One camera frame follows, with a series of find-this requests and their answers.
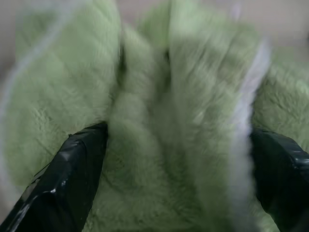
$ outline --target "fluffy green blanket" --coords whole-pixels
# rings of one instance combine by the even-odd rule
[[[1,112],[8,208],[69,133],[106,120],[85,232],[278,231],[254,197],[250,120],[308,150],[309,68],[271,58],[250,27],[167,0],[134,30],[115,2],[83,0],[26,14],[16,52]]]

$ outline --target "black plastic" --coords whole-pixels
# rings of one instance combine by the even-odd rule
[[[309,232],[309,154],[290,138],[253,130],[256,195],[281,232]]]
[[[0,232],[80,232],[98,189],[108,139],[106,123],[70,135],[41,170]]]

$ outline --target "green fleece fabric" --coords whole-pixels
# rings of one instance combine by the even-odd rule
[[[184,0],[163,2],[137,30],[121,25],[109,0],[55,15],[27,16],[16,32],[1,155],[21,192],[69,133],[106,120],[109,147],[85,232],[232,232],[232,218],[237,231],[255,231],[256,220],[278,232],[252,183],[235,186],[248,192],[242,212],[229,200],[231,119],[260,44],[254,30]],[[253,116],[304,149],[308,73],[274,59]]]

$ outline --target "fuzzy texture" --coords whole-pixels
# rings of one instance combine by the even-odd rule
[[[258,61],[268,59],[254,30],[184,0],[153,8],[136,31],[121,26],[109,0],[86,1],[45,38],[53,15],[29,16],[44,23],[25,20],[16,39],[20,66],[4,106],[1,156],[20,191],[69,133],[106,120],[109,147],[85,232],[247,232],[254,215],[255,231],[278,231],[254,199],[246,158],[250,104],[267,70]],[[289,99],[305,99],[308,86],[303,80],[295,93],[289,70],[274,62],[253,116],[266,128],[277,116],[268,109],[264,117],[261,102],[274,102],[277,91],[268,82]]]

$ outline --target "light green cloth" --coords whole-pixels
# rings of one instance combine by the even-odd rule
[[[254,199],[250,162],[236,186],[230,180],[231,159],[243,159],[233,158],[233,143],[249,146],[234,138],[233,118],[261,43],[254,30],[194,1],[163,2],[137,30],[121,25],[109,0],[72,11],[28,15],[16,32],[1,122],[14,185],[22,192],[69,133],[106,120],[109,147],[85,232],[231,232],[235,220],[239,232],[255,231],[254,220],[278,232]],[[253,116],[304,149],[308,73],[274,59]],[[235,197],[244,204],[233,208]]]

